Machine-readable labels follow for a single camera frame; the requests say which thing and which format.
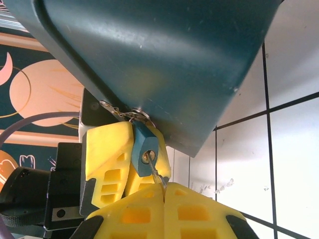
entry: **black plastic part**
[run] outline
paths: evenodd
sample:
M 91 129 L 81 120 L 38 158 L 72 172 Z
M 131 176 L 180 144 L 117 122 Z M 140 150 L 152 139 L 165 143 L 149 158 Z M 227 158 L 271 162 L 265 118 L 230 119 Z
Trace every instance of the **black plastic part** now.
M 238 239 L 259 239 L 245 220 L 234 215 L 228 215 L 226 219 Z
M 85 220 L 81 223 L 70 239 L 94 239 L 94 236 L 98 232 L 103 220 L 102 216 L 94 216 Z
M 141 107 L 194 157 L 248 72 L 282 0 L 5 0 L 98 100 Z
M 98 127 L 117 123 L 118 120 L 86 89 L 84 89 L 81 111 L 81 122 L 85 126 Z
M 51 172 L 47 192 L 44 226 L 47 230 L 61 230 L 80 225 L 83 218 L 52 220 L 53 209 L 80 206 L 81 177 L 80 143 L 59 143 L 56 168 Z
M 80 214 L 87 217 L 92 212 L 99 209 L 92 205 L 92 196 L 96 183 L 95 178 L 91 178 L 89 181 L 85 180 L 85 163 L 86 163 L 86 136 L 82 139 L 82 166 L 81 166 L 81 193 L 80 193 Z
M 18 167 L 0 193 L 0 215 L 9 227 L 43 223 L 50 172 Z

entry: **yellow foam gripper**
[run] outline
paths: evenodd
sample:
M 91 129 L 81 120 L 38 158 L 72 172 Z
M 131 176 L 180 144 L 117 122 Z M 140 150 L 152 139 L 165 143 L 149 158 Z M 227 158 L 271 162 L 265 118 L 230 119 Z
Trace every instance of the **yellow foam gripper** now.
M 148 126 L 148 128 L 159 139 L 159 154 L 158 154 L 157 163 L 155 165 L 156 170 L 163 177 L 170 178 L 171 171 L 170 171 L 164 137 L 162 133 L 158 129 L 154 128 L 153 126 Z M 125 187 L 125 195 L 126 196 L 131 195 L 137 192 L 138 190 L 144 187 L 147 187 L 153 183 L 154 183 L 154 180 L 152 175 L 142 178 L 137 174 L 134 166 L 130 164 L 130 172 L 129 172 L 128 181 Z
M 177 183 L 152 184 L 88 218 L 104 218 L 94 239 L 237 239 L 226 220 L 242 214 Z
M 96 179 L 92 205 L 102 208 L 121 199 L 128 179 L 133 144 L 130 122 L 87 131 L 85 180 Z

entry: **metal chain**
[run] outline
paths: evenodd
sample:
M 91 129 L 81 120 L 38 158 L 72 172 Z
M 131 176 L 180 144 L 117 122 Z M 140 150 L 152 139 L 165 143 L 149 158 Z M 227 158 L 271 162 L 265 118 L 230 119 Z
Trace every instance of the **metal chain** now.
M 109 112 L 114 115 L 115 118 L 117 118 L 119 121 L 141 121 L 144 124 L 150 122 L 154 127 L 155 124 L 151 121 L 151 118 L 148 114 L 146 114 L 144 111 L 138 108 L 133 108 L 131 112 L 120 112 L 118 107 L 113 107 L 111 104 L 105 102 L 105 101 L 100 101 L 100 105 L 107 109 Z

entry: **wall mural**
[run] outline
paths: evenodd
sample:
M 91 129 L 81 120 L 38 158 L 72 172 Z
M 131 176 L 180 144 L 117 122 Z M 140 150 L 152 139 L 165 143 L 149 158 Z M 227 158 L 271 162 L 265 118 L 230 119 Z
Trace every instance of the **wall mural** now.
M 8 9 L 5 7 L 3 0 L 0 0 L 0 11 L 8 11 Z
M 0 132 L 29 116 L 48 112 L 79 112 L 83 86 L 48 52 L 0 45 Z M 36 121 L 20 132 L 78 136 L 78 118 Z M 0 190 L 18 166 L 54 170 L 56 147 L 5 143 L 0 150 Z

